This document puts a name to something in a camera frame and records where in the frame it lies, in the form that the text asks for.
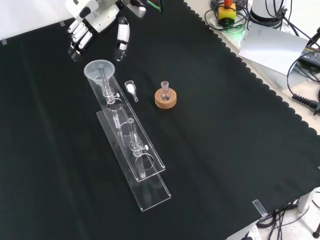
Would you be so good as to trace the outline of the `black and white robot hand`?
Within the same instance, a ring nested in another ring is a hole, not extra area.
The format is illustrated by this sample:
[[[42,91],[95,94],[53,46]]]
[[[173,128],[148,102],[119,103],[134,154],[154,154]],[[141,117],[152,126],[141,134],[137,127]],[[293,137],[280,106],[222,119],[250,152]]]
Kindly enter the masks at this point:
[[[71,59],[78,62],[95,37],[117,22],[114,58],[118,62],[122,61],[128,48],[130,25],[128,20],[120,15],[120,11],[131,3],[130,0],[67,0],[65,7],[74,17],[74,22],[67,29],[70,36],[68,54]]]

